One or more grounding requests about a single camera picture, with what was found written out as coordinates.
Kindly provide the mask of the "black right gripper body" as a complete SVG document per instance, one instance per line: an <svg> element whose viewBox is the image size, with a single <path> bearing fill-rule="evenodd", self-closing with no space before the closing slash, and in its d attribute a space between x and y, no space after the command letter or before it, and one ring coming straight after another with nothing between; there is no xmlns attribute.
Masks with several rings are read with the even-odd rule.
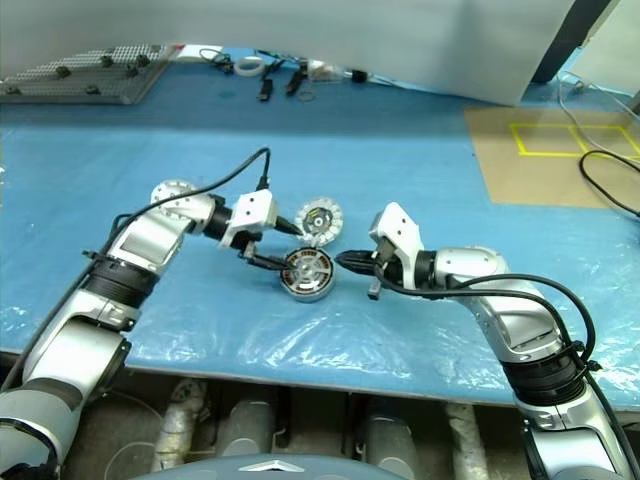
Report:
<svg viewBox="0 0 640 480"><path fill-rule="evenodd" d="M393 284L402 283L402 263L396 255L396 247L387 238L381 238L371 254L374 276Z"/></svg>

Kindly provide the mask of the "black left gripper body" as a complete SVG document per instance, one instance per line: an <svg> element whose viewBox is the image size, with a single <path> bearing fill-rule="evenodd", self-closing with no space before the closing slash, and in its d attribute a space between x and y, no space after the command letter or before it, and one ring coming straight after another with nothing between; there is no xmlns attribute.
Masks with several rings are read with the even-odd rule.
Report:
<svg viewBox="0 0 640 480"><path fill-rule="evenodd" d="M257 252L257 244L262 240L262 232L242 231L237 234L237 250L239 257L244 260L253 260Z"/></svg>

